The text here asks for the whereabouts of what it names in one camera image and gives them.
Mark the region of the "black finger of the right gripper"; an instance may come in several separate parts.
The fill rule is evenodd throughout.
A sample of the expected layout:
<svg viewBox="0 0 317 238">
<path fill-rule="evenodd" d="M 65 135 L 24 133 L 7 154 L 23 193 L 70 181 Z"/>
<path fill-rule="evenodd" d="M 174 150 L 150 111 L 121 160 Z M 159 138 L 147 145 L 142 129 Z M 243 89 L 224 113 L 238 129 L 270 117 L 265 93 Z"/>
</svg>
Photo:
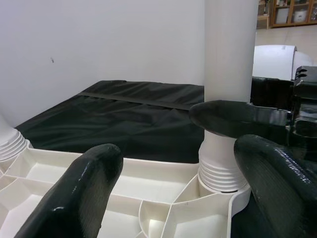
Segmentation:
<svg viewBox="0 0 317 238">
<path fill-rule="evenodd" d="M 283 139 L 291 121 L 288 110 L 225 100 L 196 104 L 190 108 L 189 116 L 204 130 L 231 138 L 253 134 L 266 139 Z"/>
<path fill-rule="evenodd" d="M 293 81 L 253 77 L 251 103 L 255 106 L 291 109 Z"/>
</svg>

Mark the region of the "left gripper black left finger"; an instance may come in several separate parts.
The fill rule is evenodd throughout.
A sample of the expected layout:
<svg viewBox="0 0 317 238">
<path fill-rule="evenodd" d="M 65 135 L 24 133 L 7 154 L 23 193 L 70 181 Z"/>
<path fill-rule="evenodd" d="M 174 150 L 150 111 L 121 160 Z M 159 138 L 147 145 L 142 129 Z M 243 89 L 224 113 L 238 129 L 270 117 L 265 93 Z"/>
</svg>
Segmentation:
<svg viewBox="0 0 317 238">
<path fill-rule="evenodd" d="M 118 146 L 102 144 L 75 159 L 15 235 L 17 238 L 95 238 L 122 172 Z"/>
</svg>

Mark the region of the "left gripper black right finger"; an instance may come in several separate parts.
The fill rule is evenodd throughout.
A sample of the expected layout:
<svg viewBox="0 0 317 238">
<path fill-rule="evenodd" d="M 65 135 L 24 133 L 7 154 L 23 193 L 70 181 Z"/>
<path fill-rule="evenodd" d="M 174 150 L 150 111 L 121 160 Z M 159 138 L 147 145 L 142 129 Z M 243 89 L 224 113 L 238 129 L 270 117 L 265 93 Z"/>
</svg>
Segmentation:
<svg viewBox="0 0 317 238">
<path fill-rule="evenodd" d="M 315 238 L 317 175 L 284 146 L 256 135 L 235 141 L 234 155 L 253 196 L 240 219 L 253 238 Z"/>
</svg>

